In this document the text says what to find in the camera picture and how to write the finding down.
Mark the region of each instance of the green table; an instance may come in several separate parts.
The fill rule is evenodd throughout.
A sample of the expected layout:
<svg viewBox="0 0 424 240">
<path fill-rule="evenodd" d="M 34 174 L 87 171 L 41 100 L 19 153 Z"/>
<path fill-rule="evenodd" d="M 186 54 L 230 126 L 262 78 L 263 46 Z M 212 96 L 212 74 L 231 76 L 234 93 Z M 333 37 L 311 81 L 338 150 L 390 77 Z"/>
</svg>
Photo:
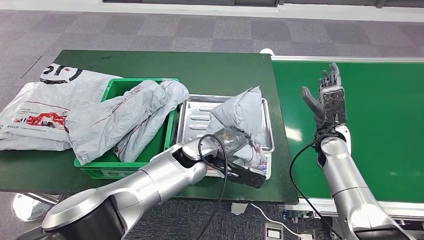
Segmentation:
<svg viewBox="0 0 424 240">
<path fill-rule="evenodd" d="M 298 201 L 296 190 L 288 178 L 290 155 L 269 55 L 64 50 L 54 62 L 124 78 L 178 78 L 192 94 L 235 96 L 260 85 L 262 96 L 268 101 L 275 142 L 271 178 L 261 189 L 229 182 L 224 199 L 270 203 Z M 74 167 L 74 158 L 72 150 L 0 151 L 1 190 L 76 193 L 112 182 L 89 178 Z M 222 179 L 206 177 L 176 197 L 217 199 L 222 183 Z"/>
<path fill-rule="evenodd" d="M 424 59 L 274 56 L 271 62 L 268 55 L 260 54 L 66 50 L 55 62 L 122 77 L 175 77 L 196 94 L 230 96 L 260 85 L 268 100 L 276 144 L 271 178 L 260 190 L 230 183 L 225 199 L 273 203 L 298 201 L 287 178 L 287 140 L 293 157 L 315 131 L 312 113 L 300 98 L 300 86 L 309 87 L 316 96 L 320 72 L 337 62 L 346 92 L 352 157 L 376 199 L 401 206 L 423 203 Z M 75 193 L 112 182 L 89 178 L 73 166 L 73 159 L 71 150 L 0 151 L 0 189 Z M 301 155 L 294 173 L 307 196 L 330 198 L 313 149 Z M 216 199 L 221 183 L 206 178 L 178 197 Z"/>
<path fill-rule="evenodd" d="M 424 203 L 423 58 L 273 57 L 290 155 L 309 143 L 315 132 L 300 87 L 307 86 L 317 97 L 321 71 L 333 61 L 345 89 L 352 157 L 375 198 Z M 316 157 L 312 148 L 299 157 L 296 182 L 311 198 L 330 198 Z"/>
</svg>

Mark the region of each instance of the white plastic bag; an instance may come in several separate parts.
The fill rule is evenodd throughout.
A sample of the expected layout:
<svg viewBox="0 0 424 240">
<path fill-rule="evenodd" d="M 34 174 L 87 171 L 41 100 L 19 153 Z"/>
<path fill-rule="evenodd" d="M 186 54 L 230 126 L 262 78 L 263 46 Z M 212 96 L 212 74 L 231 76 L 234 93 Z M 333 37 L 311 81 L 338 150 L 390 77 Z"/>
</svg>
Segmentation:
<svg viewBox="0 0 424 240">
<path fill-rule="evenodd" d="M 165 104 L 165 91 L 145 80 L 123 96 L 70 111 L 65 127 L 81 165 L 90 163 L 115 146 L 138 123 Z"/>
<path fill-rule="evenodd" d="M 67 141 L 56 141 L 29 136 L 9 136 L 0 139 L 1 150 L 41 150 L 41 151 L 64 151 L 71 148 Z"/>
<path fill-rule="evenodd" d="M 227 100 L 210 111 L 207 134 L 213 134 L 223 127 L 236 127 L 251 136 L 251 145 L 246 145 L 233 154 L 239 158 L 234 161 L 243 167 L 249 167 L 265 161 L 258 136 L 262 126 L 262 93 L 259 86 L 248 89 Z"/>
<path fill-rule="evenodd" d="M 40 81 L 25 84 L 0 112 L 0 150 L 70 148 L 63 125 L 67 112 L 100 102 L 114 78 L 118 77 L 57 64 L 48 66 Z"/>
<path fill-rule="evenodd" d="M 118 142 L 113 151 L 121 162 L 134 162 L 155 137 L 167 115 L 190 96 L 187 88 L 177 81 L 164 80 L 160 86 L 166 94 L 165 105 L 149 116 L 147 120 L 135 126 Z"/>
</svg>

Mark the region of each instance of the black cable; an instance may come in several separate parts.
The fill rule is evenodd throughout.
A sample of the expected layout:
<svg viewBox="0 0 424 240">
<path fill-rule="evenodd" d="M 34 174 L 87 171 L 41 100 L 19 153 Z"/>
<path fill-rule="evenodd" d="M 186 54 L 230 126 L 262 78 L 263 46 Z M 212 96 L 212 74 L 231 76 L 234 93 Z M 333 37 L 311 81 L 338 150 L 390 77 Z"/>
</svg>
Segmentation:
<svg viewBox="0 0 424 240">
<path fill-rule="evenodd" d="M 318 142 L 320 139 L 322 139 L 327 133 L 329 133 L 329 131 L 334 127 L 334 123 L 332 125 L 330 125 L 327 130 L 325 130 L 325 132 L 320 135 L 315 137 L 315 139 L 313 141 L 311 141 L 309 144 L 307 144 L 306 146 L 304 146 L 298 153 L 296 153 L 296 155 L 293 157 L 293 160 L 291 160 L 290 163 L 290 168 L 289 168 L 289 173 L 290 173 L 290 180 L 291 182 L 294 184 L 294 186 L 296 187 L 296 189 L 299 191 L 300 195 L 302 195 L 302 197 L 306 200 L 306 202 L 310 205 L 310 207 L 315 211 L 315 213 L 321 218 L 321 220 L 328 226 L 328 228 L 340 239 L 343 240 L 342 236 L 340 236 L 340 234 L 338 234 L 336 232 L 336 230 L 334 230 L 334 228 L 324 219 L 324 217 L 321 215 L 321 213 L 314 207 L 314 205 L 312 205 L 312 203 L 309 201 L 309 199 L 303 194 L 303 192 L 301 191 L 301 189 L 299 188 L 299 186 L 296 184 L 295 179 L 293 178 L 293 165 L 295 164 L 296 159 L 298 159 L 298 157 L 309 147 L 311 147 L 312 145 L 314 145 L 316 142 Z"/>
<path fill-rule="evenodd" d="M 208 228 L 209 224 L 211 224 L 212 219 L 214 218 L 215 214 L 217 213 L 218 208 L 220 207 L 220 203 L 221 203 L 221 201 L 222 201 L 222 199 L 223 199 L 223 195 L 224 195 L 225 186 L 226 186 L 226 184 L 227 184 L 227 175 L 228 175 L 228 158 L 227 158 L 227 153 L 225 152 L 225 148 L 224 148 L 224 144 L 223 144 L 223 142 L 222 142 L 222 141 L 221 141 L 221 140 L 220 140 L 217 136 L 212 135 L 212 134 L 206 134 L 206 135 L 204 135 L 204 136 L 202 136 L 202 137 L 200 138 L 199 143 L 198 143 L 198 145 L 197 145 L 197 150 L 198 150 L 198 152 L 199 152 L 199 155 L 200 155 L 201 160 L 202 160 L 202 161 L 203 161 L 206 165 L 208 165 L 209 167 L 211 167 L 211 168 L 213 168 L 213 169 L 215 169 L 215 170 L 218 170 L 218 171 L 222 170 L 222 169 L 220 169 L 220 168 L 218 168 L 218 167 L 215 167 L 215 166 L 213 166 L 212 164 L 210 164 L 210 163 L 209 163 L 209 162 L 205 159 L 205 157 L 203 156 L 201 146 L 202 146 L 202 141 L 203 141 L 205 138 L 213 138 L 213 139 L 215 139 L 215 140 L 219 143 L 219 145 L 220 145 L 220 147 L 221 147 L 221 149 L 222 149 L 222 154 L 223 154 L 224 161 L 225 161 L 225 166 L 224 166 L 224 169 L 223 169 L 223 170 L 224 170 L 224 183 L 223 183 L 223 185 L 222 185 L 221 194 L 219 195 L 218 202 L 216 203 L 216 207 L 215 207 L 215 209 L 213 210 L 212 214 L 210 215 L 209 219 L 207 220 L 207 223 L 206 223 L 206 224 L 203 226 L 203 228 L 201 229 L 200 234 L 199 234 L 199 236 L 196 238 L 196 240 L 199 240 L 199 239 L 202 237 L 203 233 L 205 233 L 206 229 Z"/>
</svg>

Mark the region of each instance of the robotic hand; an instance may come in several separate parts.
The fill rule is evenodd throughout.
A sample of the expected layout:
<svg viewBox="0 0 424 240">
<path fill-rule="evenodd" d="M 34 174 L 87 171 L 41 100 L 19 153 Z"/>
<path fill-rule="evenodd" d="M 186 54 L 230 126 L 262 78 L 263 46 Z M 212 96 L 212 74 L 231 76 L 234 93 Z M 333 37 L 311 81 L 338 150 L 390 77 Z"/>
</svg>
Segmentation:
<svg viewBox="0 0 424 240">
<path fill-rule="evenodd" d="M 214 135 L 205 135 L 187 144 L 175 144 L 153 157 L 138 172 L 58 203 L 47 213 L 41 227 L 17 239 L 124 239 L 144 212 L 202 180 L 208 166 L 224 173 L 222 166 L 227 164 L 228 180 L 260 188 L 265 181 L 264 174 L 232 162 L 223 164 L 223 156 L 235 153 L 246 144 L 249 144 L 248 137 L 234 127 L 225 127 Z"/>
<path fill-rule="evenodd" d="M 344 240 L 413 240 L 378 204 L 351 157 L 345 90 L 339 68 L 319 80 L 319 99 L 305 86 L 300 95 L 316 121 L 313 146 L 337 208 Z"/>
</svg>

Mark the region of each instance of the metal base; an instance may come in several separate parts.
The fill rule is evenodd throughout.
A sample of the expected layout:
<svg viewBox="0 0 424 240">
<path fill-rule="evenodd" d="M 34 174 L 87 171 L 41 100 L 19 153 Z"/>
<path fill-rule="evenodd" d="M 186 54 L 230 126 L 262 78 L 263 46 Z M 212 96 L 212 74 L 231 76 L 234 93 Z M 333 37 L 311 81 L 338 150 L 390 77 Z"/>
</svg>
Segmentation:
<svg viewBox="0 0 424 240">
<path fill-rule="evenodd" d="M 16 193 L 11 210 L 18 220 L 33 222 L 43 219 L 47 212 L 63 199 L 64 195 Z"/>
<path fill-rule="evenodd" d="M 309 201 L 324 217 L 338 216 L 333 199 L 309 198 Z M 424 203 L 379 201 L 378 204 L 395 220 L 424 221 Z M 285 204 L 284 210 L 297 211 L 301 215 L 310 213 L 313 217 L 317 217 L 303 198 L 299 198 L 299 203 L 296 205 Z"/>
<path fill-rule="evenodd" d="M 332 228 L 340 234 L 340 236 L 343 237 L 343 231 L 342 231 L 342 225 L 339 222 L 339 217 L 332 217 Z M 330 237 L 332 240 L 338 240 L 339 237 L 337 237 L 334 232 L 330 231 Z"/>
<path fill-rule="evenodd" d="M 231 203 L 231 213 L 235 215 L 244 214 L 246 208 L 248 207 L 247 203 Z"/>
</svg>

